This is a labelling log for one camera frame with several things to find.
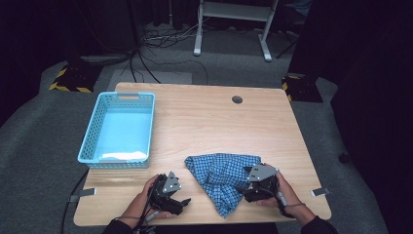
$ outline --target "blue plastic basket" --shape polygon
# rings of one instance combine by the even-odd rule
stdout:
[[[78,161],[92,169],[148,168],[155,95],[101,93]]]

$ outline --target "blue plaid cloth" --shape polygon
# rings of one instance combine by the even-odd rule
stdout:
[[[260,162],[258,156],[225,153],[189,156],[185,159],[186,167],[224,218],[235,210],[243,198],[235,187],[247,188],[249,185],[248,172],[244,167],[252,167]]]

